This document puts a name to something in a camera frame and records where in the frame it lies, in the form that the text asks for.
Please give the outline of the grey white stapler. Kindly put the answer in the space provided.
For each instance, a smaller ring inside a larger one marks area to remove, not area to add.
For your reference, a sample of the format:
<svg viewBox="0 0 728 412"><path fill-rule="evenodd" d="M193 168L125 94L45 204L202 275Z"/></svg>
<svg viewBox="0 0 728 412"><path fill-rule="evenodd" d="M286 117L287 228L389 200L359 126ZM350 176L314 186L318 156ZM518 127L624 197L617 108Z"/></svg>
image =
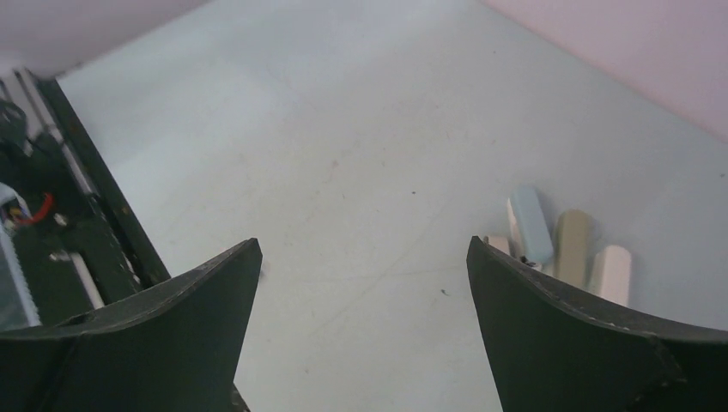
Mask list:
<svg viewBox="0 0 728 412"><path fill-rule="evenodd" d="M576 288L586 285L592 218L580 209L564 211L555 227L554 276Z"/></svg>

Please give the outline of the beige brown mini stapler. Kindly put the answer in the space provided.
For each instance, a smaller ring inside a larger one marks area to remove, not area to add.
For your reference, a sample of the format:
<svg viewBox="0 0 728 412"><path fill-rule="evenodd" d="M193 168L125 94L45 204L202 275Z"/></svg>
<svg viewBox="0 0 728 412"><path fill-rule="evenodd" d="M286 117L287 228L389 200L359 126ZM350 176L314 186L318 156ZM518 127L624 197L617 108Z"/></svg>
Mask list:
<svg viewBox="0 0 728 412"><path fill-rule="evenodd" d="M487 235L483 237L483 241L495 249L499 250L500 252L512 256L512 250L511 250L511 244L508 237L505 236L494 236L494 235Z"/></svg>

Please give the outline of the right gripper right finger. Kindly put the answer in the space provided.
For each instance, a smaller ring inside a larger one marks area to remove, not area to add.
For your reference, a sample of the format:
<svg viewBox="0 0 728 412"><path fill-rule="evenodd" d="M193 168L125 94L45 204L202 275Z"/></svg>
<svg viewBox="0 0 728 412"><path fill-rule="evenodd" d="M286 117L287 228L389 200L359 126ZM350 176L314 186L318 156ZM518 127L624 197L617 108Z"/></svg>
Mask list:
<svg viewBox="0 0 728 412"><path fill-rule="evenodd" d="M481 239L470 290L505 411L724 411L727 334L620 306Z"/></svg>

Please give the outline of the light blue stapler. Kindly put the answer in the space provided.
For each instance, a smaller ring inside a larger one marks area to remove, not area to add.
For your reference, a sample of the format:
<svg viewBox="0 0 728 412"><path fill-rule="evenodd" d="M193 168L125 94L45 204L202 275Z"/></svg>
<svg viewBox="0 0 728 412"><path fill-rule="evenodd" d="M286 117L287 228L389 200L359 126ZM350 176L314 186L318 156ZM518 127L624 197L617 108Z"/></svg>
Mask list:
<svg viewBox="0 0 728 412"><path fill-rule="evenodd" d="M528 185L512 191L507 199L507 216L514 256L531 267L549 264L554 247L537 191Z"/></svg>

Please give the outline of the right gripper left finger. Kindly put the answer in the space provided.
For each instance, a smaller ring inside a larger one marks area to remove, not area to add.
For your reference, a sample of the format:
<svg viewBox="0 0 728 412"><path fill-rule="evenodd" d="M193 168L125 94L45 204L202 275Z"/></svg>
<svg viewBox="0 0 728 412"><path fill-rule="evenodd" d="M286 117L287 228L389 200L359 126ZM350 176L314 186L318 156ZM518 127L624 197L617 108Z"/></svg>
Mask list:
<svg viewBox="0 0 728 412"><path fill-rule="evenodd" d="M4 332L2 410L247 410L234 376L262 262L248 239L109 306Z"/></svg>

